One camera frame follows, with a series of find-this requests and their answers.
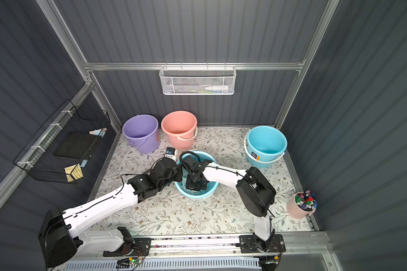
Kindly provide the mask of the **teal plastic bucket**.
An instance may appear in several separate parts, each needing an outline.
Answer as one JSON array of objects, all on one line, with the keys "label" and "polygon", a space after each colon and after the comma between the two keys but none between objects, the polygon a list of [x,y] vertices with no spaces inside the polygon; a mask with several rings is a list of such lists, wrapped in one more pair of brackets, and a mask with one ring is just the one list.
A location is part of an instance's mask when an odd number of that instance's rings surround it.
[{"label": "teal plastic bucket", "polygon": [[285,155],[287,147],[285,135],[271,126],[256,126],[244,137],[247,160],[257,168],[270,167]]},{"label": "teal plastic bucket", "polygon": [[[197,156],[199,156],[200,160],[210,160],[214,163],[217,161],[215,160],[214,157],[212,157],[210,154],[204,151],[198,151],[198,150],[191,150],[191,152],[194,152]],[[210,197],[211,195],[214,194],[216,191],[217,187],[219,184],[217,182],[209,182],[207,184],[207,188],[205,190],[200,190],[200,191],[194,191],[186,188],[186,181],[188,177],[188,172],[185,170],[185,168],[182,168],[182,181],[181,182],[176,182],[175,186],[176,188],[186,197],[189,197],[191,199],[205,199]]]}]

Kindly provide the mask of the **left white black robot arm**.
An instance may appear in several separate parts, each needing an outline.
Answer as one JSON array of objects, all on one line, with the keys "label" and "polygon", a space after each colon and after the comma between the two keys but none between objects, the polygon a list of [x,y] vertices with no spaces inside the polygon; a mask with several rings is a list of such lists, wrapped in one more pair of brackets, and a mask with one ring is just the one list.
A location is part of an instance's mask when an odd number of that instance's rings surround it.
[{"label": "left white black robot arm", "polygon": [[122,186],[104,196],[80,206],[62,211],[47,211],[38,240],[47,268],[55,268],[75,255],[103,252],[104,256],[143,255],[146,244],[133,239],[126,227],[117,227],[107,233],[89,233],[95,223],[152,198],[172,182],[182,180],[182,170],[176,163],[177,150],[168,147],[142,174],[131,174]]}]

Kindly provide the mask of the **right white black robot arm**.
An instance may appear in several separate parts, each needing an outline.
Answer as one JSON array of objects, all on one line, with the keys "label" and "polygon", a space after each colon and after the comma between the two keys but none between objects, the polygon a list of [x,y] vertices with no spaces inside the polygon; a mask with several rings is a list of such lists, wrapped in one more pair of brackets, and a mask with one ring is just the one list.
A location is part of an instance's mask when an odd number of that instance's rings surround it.
[{"label": "right white black robot arm", "polygon": [[269,209],[277,192],[258,168],[240,170],[224,167],[208,159],[202,160],[191,151],[180,155],[179,165],[187,173],[187,190],[200,192],[207,189],[211,182],[236,189],[245,208],[254,216],[254,235],[263,242],[270,239]]}]

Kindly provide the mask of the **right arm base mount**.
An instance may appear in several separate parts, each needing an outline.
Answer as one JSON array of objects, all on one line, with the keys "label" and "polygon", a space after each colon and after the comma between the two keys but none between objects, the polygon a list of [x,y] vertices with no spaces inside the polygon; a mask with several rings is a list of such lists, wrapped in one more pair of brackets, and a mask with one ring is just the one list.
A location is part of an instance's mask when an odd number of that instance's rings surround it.
[{"label": "right arm base mount", "polygon": [[236,243],[235,246],[239,247],[243,254],[286,252],[286,246],[280,234],[271,234],[270,238],[266,241],[263,241],[254,234],[243,235],[239,237],[239,243]]}]

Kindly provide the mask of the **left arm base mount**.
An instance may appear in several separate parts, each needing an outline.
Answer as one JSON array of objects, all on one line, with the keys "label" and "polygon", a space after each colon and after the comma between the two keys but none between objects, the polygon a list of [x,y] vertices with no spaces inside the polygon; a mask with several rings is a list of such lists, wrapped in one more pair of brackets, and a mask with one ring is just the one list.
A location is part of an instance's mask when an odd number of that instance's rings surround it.
[{"label": "left arm base mount", "polygon": [[135,238],[133,242],[125,241],[115,251],[104,251],[103,257],[147,256],[150,251],[151,241],[151,238]]}]

